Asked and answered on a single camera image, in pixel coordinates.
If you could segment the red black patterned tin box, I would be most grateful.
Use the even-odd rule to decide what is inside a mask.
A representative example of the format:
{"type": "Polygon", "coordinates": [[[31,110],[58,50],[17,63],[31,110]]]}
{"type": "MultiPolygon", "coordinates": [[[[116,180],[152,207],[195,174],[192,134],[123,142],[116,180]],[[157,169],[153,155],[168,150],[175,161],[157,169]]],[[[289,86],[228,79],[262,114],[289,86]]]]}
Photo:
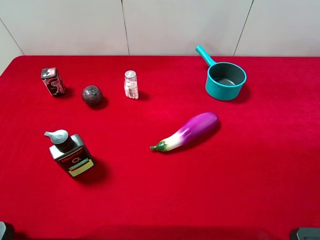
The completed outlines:
{"type": "Polygon", "coordinates": [[[52,96],[63,96],[66,93],[65,85],[56,67],[42,69],[40,77],[52,96]]]}

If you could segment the grey pump bottle red label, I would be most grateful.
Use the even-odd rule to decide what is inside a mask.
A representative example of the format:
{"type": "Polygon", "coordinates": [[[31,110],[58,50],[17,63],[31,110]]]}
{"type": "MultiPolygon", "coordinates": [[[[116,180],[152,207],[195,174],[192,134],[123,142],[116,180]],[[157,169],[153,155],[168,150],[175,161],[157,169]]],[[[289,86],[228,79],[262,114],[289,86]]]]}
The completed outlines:
{"type": "Polygon", "coordinates": [[[75,178],[91,169],[95,163],[78,134],[70,135],[66,130],[46,131],[52,146],[49,152],[54,161],[71,177],[75,178]]]}

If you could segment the purple white toy eggplant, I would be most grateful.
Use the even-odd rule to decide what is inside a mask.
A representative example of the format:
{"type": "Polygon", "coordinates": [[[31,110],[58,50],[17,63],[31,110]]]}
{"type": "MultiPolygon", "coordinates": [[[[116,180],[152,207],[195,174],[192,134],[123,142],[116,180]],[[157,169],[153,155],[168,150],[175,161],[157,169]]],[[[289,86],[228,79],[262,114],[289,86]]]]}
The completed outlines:
{"type": "Polygon", "coordinates": [[[177,132],[161,140],[149,149],[158,152],[168,152],[184,146],[198,137],[214,129],[219,117],[213,112],[204,112],[189,119],[177,132]]]}

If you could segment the black block lower right corner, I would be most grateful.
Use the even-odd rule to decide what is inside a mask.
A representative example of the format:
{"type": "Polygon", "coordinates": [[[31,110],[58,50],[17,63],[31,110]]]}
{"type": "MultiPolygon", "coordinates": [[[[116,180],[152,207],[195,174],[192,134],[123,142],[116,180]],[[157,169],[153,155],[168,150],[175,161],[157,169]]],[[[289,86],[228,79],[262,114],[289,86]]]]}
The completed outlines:
{"type": "Polygon", "coordinates": [[[319,227],[300,227],[290,232],[290,240],[320,240],[319,227]]]}

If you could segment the black block corner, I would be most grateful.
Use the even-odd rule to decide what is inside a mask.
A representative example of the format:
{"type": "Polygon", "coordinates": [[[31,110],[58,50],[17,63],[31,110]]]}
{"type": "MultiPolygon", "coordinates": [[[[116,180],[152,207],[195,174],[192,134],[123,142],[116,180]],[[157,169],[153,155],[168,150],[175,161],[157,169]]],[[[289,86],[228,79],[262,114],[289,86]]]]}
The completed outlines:
{"type": "Polygon", "coordinates": [[[15,229],[12,224],[0,221],[0,240],[13,240],[15,229]]]}
{"type": "Polygon", "coordinates": [[[290,240],[320,240],[319,227],[300,227],[290,232],[290,240]]]}

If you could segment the red velvet table cloth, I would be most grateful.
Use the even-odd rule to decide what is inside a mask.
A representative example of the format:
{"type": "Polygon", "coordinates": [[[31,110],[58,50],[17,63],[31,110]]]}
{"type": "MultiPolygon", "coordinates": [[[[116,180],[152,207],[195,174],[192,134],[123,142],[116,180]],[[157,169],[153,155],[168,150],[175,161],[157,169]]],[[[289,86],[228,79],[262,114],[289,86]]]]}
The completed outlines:
{"type": "Polygon", "coordinates": [[[284,240],[320,225],[320,60],[19,56],[0,76],[0,219],[22,240],[284,240]]]}

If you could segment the black block lower left corner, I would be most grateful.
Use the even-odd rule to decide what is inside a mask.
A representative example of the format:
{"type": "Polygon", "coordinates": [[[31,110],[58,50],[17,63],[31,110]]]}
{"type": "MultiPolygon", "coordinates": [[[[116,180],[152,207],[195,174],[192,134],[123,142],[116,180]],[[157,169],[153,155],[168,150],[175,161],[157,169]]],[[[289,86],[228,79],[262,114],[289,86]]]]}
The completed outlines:
{"type": "Polygon", "coordinates": [[[0,240],[13,240],[15,229],[12,224],[0,221],[0,240]]]}

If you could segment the dark brown round fruit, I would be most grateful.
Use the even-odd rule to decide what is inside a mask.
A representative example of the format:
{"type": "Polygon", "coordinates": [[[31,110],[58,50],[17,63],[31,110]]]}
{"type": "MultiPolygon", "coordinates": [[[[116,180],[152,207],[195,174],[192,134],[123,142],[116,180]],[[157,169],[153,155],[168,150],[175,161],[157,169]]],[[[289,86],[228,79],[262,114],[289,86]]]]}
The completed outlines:
{"type": "Polygon", "coordinates": [[[82,100],[90,107],[99,105],[103,100],[103,93],[96,85],[89,85],[81,92],[82,100]]]}

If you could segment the clear bottle of white pills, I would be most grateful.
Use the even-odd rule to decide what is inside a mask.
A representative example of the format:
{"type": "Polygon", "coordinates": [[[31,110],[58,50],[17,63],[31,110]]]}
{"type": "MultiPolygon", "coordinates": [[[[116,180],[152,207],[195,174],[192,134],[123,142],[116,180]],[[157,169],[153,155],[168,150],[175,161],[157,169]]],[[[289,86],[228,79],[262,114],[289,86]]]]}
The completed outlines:
{"type": "Polygon", "coordinates": [[[124,73],[124,92],[130,99],[137,100],[139,98],[137,74],[133,70],[124,73]]]}

